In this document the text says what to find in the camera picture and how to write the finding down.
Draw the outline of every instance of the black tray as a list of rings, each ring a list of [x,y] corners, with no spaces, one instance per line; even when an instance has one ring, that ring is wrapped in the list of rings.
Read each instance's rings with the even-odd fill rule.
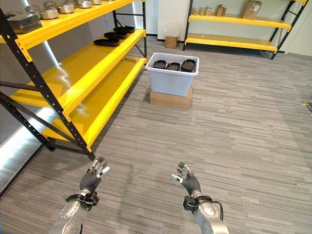
[[[114,31],[119,33],[134,33],[135,28],[126,25],[125,27],[114,28]]]
[[[98,39],[93,41],[94,45],[102,45],[102,46],[119,46],[119,39]]]
[[[166,70],[171,70],[171,71],[178,71],[179,69],[180,69],[180,63],[178,62],[172,62],[166,68]]]
[[[154,68],[158,68],[158,69],[165,69],[167,65],[167,62],[165,60],[158,60],[156,62],[154,62]]]
[[[105,33],[104,36],[108,39],[126,39],[128,37],[128,34],[120,32],[109,32]]]
[[[193,59],[185,60],[181,65],[182,72],[192,72],[195,68],[196,62]]]

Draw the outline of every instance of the cardboard box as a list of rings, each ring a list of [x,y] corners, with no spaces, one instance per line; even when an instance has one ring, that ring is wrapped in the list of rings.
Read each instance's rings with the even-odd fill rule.
[[[150,92],[150,103],[152,105],[167,106],[178,109],[189,109],[191,106],[193,87],[191,86],[187,96],[176,96]]]
[[[243,18],[248,20],[255,20],[260,10],[262,2],[260,1],[248,1],[243,13]]]
[[[211,7],[207,7],[205,15],[206,16],[211,16]]]
[[[226,8],[223,7],[222,5],[218,5],[217,10],[216,10],[216,16],[224,16],[226,12]]]
[[[177,47],[177,37],[166,36],[165,47],[176,48]]]

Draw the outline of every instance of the yellow shelf board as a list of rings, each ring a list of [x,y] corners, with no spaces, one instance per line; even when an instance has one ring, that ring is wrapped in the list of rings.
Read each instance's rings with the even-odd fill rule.
[[[185,43],[220,45],[276,52],[277,48],[268,40],[237,38],[229,36],[189,33]]]
[[[96,46],[91,42],[43,73],[64,112],[73,111],[144,35],[144,29],[136,29],[118,47]],[[11,98],[23,104],[49,107],[40,92],[20,89]]]
[[[72,14],[60,14],[58,19],[41,20],[42,28],[27,34],[19,34],[17,42],[28,50],[45,40],[51,39],[79,25],[94,20],[106,13],[128,5],[135,0],[103,1],[102,5],[93,5],[89,9],[76,8]]]
[[[204,20],[204,21],[215,21],[215,22],[227,22],[227,23],[242,23],[242,24],[252,24],[260,26],[268,26],[274,28],[287,28],[291,29],[291,25],[286,24],[280,19],[270,19],[264,17],[257,17],[255,20],[243,19],[238,15],[226,15],[226,16],[200,16],[200,15],[190,15],[189,20]]]
[[[145,63],[146,58],[140,58],[136,63],[121,61],[69,115],[88,147],[91,147]],[[59,118],[52,125],[71,136]],[[67,141],[48,128],[42,134]]]

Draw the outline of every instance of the floor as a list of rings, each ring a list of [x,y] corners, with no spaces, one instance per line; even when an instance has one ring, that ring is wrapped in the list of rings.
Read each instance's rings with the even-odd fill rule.
[[[95,142],[112,169],[84,234],[200,234],[168,177],[182,160],[204,194],[222,202],[231,234],[310,234],[312,57],[209,46],[154,52],[197,56],[189,110],[149,104],[142,71]],[[78,190],[85,155],[42,148],[1,198],[4,234],[47,234]]]

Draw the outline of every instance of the white plastic tub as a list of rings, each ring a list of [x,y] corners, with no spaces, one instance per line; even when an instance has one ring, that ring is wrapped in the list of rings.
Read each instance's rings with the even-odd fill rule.
[[[187,59],[192,59],[196,62],[194,72],[171,71],[153,67],[154,62],[157,60],[165,60],[167,64],[178,62],[181,65]],[[145,66],[145,69],[149,73],[152,92],[187,96],[192,85],[193,77],[198,75],[198,67],[199,58],[197,57],[154,53]]]

